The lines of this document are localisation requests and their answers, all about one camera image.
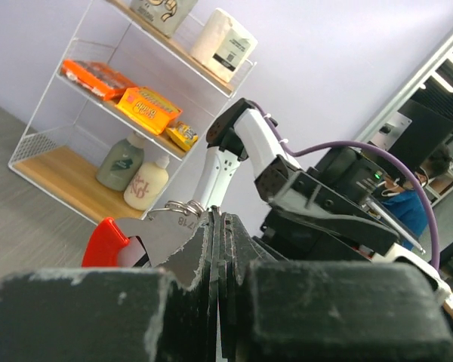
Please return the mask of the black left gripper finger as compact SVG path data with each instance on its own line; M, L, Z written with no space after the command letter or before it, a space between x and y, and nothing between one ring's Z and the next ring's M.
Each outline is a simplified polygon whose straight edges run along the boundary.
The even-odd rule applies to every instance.
M155 268L43 268L0 280L0 361L213 361L219 214Z

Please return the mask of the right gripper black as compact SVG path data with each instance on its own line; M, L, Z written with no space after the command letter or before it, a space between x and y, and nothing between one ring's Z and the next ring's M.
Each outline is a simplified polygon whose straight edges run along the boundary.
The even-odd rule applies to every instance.
M257 177L261 241L292 260L369 260L399 233L364 203L384 170L350 147L307 170L277 156ZM220 331L231 361L453 361L434 280L400 261L276 260L225 219Z

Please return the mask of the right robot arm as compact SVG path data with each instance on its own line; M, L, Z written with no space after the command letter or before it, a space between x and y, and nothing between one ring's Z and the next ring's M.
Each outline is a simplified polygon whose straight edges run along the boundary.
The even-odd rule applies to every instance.
M229 361L453 361L442 304L449 287L407 251L392 222L363 209L383 171L365 144L333 142L302 170L276 123L240 99L207 132L196 189L219 206L243 161L270 205L260 244L274 262L233 252L220 270L223 356Z

